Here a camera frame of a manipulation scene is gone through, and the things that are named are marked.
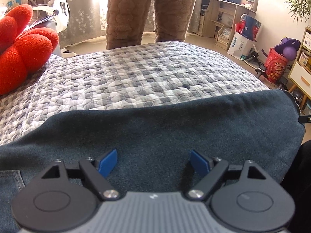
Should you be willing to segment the dark blue denim jeans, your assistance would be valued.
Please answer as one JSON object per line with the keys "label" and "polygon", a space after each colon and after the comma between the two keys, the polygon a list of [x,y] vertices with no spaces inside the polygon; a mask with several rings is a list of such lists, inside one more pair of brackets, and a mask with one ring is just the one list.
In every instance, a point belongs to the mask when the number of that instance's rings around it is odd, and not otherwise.
{"label": "dark blue denim jeans", "polygon": [[192,150],[234,165],[253,160],[281,182],[305,134],[299,114],[283,90],[55,114],[1,146],[1,232],[17,232],[12,199],[56,159],[76,163],[116,149],[118,163],[107,179],[120,192],[187,191],[199,180]]}

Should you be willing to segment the grey checked quilted bedspread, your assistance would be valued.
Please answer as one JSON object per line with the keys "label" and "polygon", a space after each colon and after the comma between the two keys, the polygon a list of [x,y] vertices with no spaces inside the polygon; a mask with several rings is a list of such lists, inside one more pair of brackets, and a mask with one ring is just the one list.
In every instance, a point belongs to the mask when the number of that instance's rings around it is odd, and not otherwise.
{"label": "grey checked quilted bedspread", "polygon": [[161,106],[266,88],[229,58],[184,42],[67,59],[52,55],[21,87],[1,97],[1,144],[64,111]]}

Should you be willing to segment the red bucket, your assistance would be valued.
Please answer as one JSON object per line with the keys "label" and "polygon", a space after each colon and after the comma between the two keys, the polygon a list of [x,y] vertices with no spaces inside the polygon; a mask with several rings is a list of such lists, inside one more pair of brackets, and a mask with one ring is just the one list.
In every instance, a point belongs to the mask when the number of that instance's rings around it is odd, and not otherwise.
{"label": "red bucket", "polygon": [[266,75],[268,81],[277,83],[284,73],[288,60],[281,54],[277,53],[274,48],[270,48],[266,62]]}

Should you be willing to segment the white paper shopping bag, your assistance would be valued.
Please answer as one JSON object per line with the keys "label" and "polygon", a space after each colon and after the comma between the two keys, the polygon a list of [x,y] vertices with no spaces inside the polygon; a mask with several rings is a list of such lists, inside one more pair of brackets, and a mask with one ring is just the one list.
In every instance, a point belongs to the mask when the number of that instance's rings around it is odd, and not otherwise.
{"label": "white paper shopping bag", "polygon": [[239,60],[245,60],[255,48],[256,42],[247,39],[238,32],[235,32],[227,54]]}

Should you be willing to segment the red pumpkin plush cushion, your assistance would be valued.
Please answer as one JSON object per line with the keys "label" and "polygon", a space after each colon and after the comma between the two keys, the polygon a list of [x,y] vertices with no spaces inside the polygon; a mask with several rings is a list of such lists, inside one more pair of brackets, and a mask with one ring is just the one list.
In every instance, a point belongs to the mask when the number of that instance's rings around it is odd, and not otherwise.
{"label": "red pumpkin plush cushion", "polygon": [[1,95],[16,90],[28,75],[38,71],[59,43],[51,28],[26,29],[33,9],[22,4],[1,19]]}

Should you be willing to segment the purple plush toy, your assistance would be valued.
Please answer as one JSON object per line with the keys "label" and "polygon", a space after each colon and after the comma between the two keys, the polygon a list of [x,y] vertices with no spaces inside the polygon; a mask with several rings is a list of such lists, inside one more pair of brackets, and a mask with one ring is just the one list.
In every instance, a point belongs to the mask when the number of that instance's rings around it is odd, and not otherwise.
{"label": "purple plush toy", "polygon": [[283,55],[289,61],[294,61],[297,57],[297,52],[301,46],[301,42],[294,38],[284,37],[280,44],[274,47],[275,51]]}

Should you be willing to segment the red blue shopping bag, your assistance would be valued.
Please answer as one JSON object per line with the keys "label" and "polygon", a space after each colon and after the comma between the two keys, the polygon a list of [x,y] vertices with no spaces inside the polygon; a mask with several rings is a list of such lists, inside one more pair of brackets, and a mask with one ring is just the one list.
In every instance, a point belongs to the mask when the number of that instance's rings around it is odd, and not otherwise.
{"label": "red blue shopping bag", "polygon": [[236,32],[251,41],[256,41],[260,30],[261,22],[248,14],[243,14],[240,21],[236,24]]}

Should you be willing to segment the wooden desk with shelves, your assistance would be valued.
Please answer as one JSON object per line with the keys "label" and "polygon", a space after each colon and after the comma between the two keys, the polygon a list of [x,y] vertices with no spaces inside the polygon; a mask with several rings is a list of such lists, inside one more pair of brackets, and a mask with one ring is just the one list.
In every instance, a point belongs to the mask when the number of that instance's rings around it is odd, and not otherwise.
{"label": "wooden desk with shelves", "polygon": [[224,0],[200,0],[198,35],[214,38],[216,45],[228,50],[235,34],[235,25],[243,14],[256,15],[258,0],[242,0],[241,4]]}

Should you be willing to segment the white office chair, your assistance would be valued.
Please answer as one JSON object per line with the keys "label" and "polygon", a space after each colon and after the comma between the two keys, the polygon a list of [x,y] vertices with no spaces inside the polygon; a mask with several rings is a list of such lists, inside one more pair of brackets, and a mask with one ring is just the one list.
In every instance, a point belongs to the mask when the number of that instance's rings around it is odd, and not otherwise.
{"label": "white office chair", "polygon": [[36,0],[28,0],[32,3],[34,11],[45,12],[54,20],[55,30],[61,33],[66,30],[70,21],[70,9],[67,0],[49,0],[47,4],[37,4]]}

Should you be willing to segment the grey star patterned curtain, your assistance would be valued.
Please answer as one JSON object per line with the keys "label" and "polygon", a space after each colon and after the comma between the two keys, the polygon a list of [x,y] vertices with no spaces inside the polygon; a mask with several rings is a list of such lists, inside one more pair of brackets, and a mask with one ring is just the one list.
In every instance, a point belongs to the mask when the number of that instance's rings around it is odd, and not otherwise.
{"label": "grey star patterned curtain", "polygon": [[61,45],[96,38],[107,30],[108,0],[67,0],[71,9],[70,22],[61,33]]}

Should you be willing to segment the person in brown pyjamas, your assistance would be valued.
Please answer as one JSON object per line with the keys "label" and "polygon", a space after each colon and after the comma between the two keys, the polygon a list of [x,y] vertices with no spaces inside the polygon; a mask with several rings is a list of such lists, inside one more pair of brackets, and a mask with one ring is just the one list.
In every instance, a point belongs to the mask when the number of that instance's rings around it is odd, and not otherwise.
{"label": "person in brown pyjamas", "polygon": [[107,49],[141,44],[150,7],[155,41],[183,42],[196,0],[108,0]]}

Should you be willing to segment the green potted plant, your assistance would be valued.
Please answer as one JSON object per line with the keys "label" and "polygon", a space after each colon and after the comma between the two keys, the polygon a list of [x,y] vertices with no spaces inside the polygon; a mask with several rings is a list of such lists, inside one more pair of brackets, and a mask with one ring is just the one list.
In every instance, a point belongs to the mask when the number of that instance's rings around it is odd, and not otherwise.
{"label": "green potted plant", "polygon": [[310,0],[285,0],[294,22],[310,21]]}

